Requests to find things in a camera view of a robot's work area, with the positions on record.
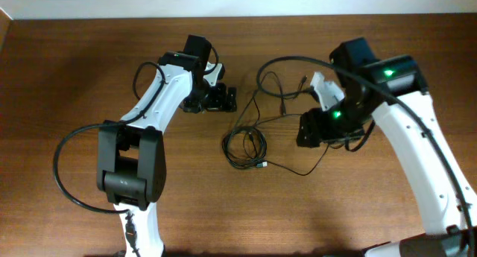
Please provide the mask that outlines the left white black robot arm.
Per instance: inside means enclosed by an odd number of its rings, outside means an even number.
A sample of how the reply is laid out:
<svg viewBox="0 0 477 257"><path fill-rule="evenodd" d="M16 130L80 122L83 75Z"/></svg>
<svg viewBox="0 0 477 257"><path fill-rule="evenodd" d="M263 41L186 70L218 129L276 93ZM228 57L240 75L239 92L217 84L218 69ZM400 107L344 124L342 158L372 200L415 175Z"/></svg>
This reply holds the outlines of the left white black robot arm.
<svg viewBox="0 0 477 257"><path fill-rule="evenodd" d="M157 201L165 187L164 132L177 109L235 112L236 88L221 82L225 68L210 63L216 52L204 37L190 35L182 51L153 64L156 76L120 121L98 132L97 187L119 214L126 243L117 256L163 256Z"/></svg>

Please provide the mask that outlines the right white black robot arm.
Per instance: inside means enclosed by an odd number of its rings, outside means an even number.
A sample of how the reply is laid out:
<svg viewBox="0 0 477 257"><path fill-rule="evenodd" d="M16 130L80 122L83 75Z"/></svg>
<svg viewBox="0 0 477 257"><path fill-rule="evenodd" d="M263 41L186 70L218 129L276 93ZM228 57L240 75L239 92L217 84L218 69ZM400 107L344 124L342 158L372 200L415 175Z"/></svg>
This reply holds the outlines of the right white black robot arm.
<svg viewBox="0 0 477 257"><path fill-rule="evenodd" d="M380 60L362 38L329 56L337 82L315 73L319 107L300 117L297 144L364 144L373 127L391 143L417 201L424 233L361 251L363 256L474 256L476 193L438 124L419 66L407 55Z"/></svg>

